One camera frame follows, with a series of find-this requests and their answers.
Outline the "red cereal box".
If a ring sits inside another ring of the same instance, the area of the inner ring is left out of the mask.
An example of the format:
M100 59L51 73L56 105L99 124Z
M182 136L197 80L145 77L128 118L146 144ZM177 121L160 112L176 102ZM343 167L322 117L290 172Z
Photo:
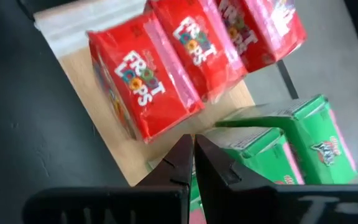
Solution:
M148 143L204 108L153 12L87 36L99 86L132 138Z
M306 40L295 0L215 0L248 72L278 62Z
M203 101L247 74L214 0L147 0Z

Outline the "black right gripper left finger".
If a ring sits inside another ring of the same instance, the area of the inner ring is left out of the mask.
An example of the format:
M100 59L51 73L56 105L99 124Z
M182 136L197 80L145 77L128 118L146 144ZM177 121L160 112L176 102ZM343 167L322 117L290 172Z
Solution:
M24 224L188 224L193 140L183 135L133 187L40 191L22 209Z

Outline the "black metal table frame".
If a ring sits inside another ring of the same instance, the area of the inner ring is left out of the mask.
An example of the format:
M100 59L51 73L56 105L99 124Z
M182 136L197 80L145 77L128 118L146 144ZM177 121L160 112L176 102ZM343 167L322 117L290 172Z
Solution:
M281 77L282 77L282 80L284 81L284 84L288 90L288 93L290 95L290 97L295 100L295 99L299 99L299 96L298 96L298 92L293 84L293 81L290 77L290 74L287 70L287 67L285 66L285 63L283 60L279 60L277 63L277 68L278 68L278 71L280 72L281 74Z

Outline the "black table mat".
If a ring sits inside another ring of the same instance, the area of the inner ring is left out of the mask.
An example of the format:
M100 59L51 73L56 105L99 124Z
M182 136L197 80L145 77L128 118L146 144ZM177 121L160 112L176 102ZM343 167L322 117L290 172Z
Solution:
M125 187L124 178L42 34L0 0L0 224L52 187Z

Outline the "wooden shelf board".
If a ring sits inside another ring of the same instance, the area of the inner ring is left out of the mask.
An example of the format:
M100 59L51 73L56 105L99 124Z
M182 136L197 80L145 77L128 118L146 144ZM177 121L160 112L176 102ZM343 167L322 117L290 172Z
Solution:
M215 104L144 144L133 140L113 115L96 81L88 47L87 30L102 30L122 23L144 10L146 0L76 0L55 3L33 13L35 26L45 37L82 104L130 185L149 173L149 161L161 159L185 133L200 133L218 119L254 101L245 82L239 82Z

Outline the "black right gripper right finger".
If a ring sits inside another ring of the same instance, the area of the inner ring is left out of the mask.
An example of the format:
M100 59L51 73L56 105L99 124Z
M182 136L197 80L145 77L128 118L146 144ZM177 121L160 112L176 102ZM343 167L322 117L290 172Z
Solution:
M203 135L195 166L208 224L358 224L358 185L279 185Z

